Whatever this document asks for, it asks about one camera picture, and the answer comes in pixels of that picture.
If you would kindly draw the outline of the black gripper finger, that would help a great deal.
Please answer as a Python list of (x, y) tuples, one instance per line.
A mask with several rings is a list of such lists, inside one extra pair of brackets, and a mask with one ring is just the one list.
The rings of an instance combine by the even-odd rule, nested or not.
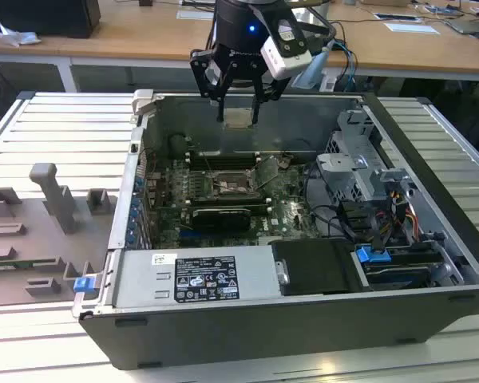
[(194, 49), (189, 61), (200, 95), (218, 105), (218, 122), (224, 121), (225, 96), (235, 74), (235, 62), (221, 54), (220, 49)]
[(277, 101), (286, 89), (290, 78), (282, 80), (273, 80), (266, 88), (262, 83), (261, 77), (252, 81), (254, 87), (254, 97), (251, 106), (251, 122), (256, 124), (259, 119), (260, 106), (268, 101)]

